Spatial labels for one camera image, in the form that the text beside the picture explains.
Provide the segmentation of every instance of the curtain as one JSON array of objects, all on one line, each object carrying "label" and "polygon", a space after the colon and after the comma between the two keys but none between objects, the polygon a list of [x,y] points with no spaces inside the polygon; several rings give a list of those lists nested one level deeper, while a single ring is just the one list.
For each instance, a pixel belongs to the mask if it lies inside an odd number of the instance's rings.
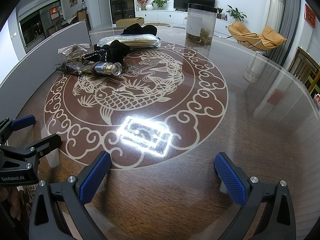
[{"label": "curtain", "polygon": [[281,66],[283,66],[291,49],[296,25],[298,23],[299,10],[300,0],[286,0],[284,16],[279,33],[287,38],[287,41],[278,48],[268,52],[268,57]]},{"label": "curtain", "polygon": [[279,32],[284,12],[285,0],[267,0],[264,15],[261,23],[261,30],[270,26],[276,32]]}]

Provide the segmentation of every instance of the black cloth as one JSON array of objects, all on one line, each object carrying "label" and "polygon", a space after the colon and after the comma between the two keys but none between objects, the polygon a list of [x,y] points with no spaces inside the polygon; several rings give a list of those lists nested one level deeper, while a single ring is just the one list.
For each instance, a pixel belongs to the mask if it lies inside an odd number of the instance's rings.
[{"label": "black cloth", "polygon": [[157,31],[157,28],[153,25],[149,24],[144,27],[141,27],[139,23],[135,23],[125,28],[121,35],[152,34],[156,36]]},{"label": "black cloth", "polygon": [[103,45],[102,47],[95,44],[93,46],[94,51],[84,54],[83,59],[93,62],[111,62],[122,63],[125,56],[130,51],[130,47],[121,43],[118,40],[114,40],[110,45]]}]

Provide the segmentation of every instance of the green plant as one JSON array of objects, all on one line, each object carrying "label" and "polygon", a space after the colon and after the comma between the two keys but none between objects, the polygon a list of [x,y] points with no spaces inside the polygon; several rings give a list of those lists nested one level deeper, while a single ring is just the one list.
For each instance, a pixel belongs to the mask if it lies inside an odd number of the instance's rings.
[{"label": "green plant", "polygon": [[152,1],[152,6],[154,6],[154,4],[156,4],[158,6],[158,8],[161,8],[162,6],[164,6],[169,0],[153,0]]},{"label": "green plant", "polygon": [[217,10],[218,10],[218,14],[221,14],[222,11],[223,11],[223,9],[222,9],[222,8],[219,8],[219,7],[217,7]]},{"label": "green plant", "polygon": [[238,19],[239,21],[244,21],[244,18],[247,16],[243,12],[239,12],[238,8],[233,9],[230,5],[228,5],[231,9],[227,9],[226,12],[230,13],[230,16],[233,16],[235,19]]}]

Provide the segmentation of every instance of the red flowers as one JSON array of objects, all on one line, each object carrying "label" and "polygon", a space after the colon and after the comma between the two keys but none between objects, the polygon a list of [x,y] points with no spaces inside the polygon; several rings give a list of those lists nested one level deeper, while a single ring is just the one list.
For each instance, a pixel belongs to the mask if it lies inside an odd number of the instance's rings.
[{"label": "red flowers", "polygon": [[141,3],[141,5],[146,5],[149,0],[137,0],[138,3]]}]

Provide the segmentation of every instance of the dining table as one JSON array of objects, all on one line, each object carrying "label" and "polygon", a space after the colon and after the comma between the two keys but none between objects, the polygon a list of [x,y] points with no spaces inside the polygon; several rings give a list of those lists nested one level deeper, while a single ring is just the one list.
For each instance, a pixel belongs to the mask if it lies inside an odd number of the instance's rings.
[{"label": "dining table", "polygon": [[[90,38],[97,44],[122,31]],[[297,239],[304,239],[320,216],[320,115],[304,84],[229,39],[214,36],[204,45],[186,40],[185,29],[160,26],[157,37],[161,47],[131,50],[119,76],[53,73],[18,116],[33,114],[36,124],[14,132],[9,145],[60,135],[59,150],[40,160],[39,179],[48,183],[77,176],[101,151],[110,153],[111,168],[85,205],[109,240],[218,239],[240,209],[215,170],[220,152],[249,177],[286,181]],[[26,230],[36,187],[22,193]],[[64,203],[60,208],[81,239]]]}]

